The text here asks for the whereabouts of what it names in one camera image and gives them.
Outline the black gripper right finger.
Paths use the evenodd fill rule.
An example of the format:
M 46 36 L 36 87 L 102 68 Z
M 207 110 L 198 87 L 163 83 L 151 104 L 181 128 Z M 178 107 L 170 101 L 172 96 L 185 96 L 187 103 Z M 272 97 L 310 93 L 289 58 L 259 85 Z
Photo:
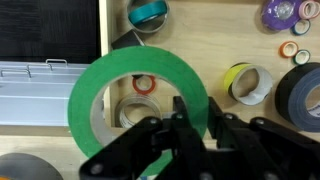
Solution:
M 207 128 L 212 138 L 226 138 L 230 132 L 228 122 L 234 119 L 234 115 L 224 113 L 213 97 L 209 97 L 209 116 Z

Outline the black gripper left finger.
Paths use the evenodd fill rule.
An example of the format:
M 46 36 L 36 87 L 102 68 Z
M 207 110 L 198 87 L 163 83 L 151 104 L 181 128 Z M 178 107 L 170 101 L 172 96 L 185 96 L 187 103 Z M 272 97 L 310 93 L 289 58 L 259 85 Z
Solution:
M 191 128 L 186 105 L 181 96 L 173 97 L 173 111 L 172 119 L 176 128 Z

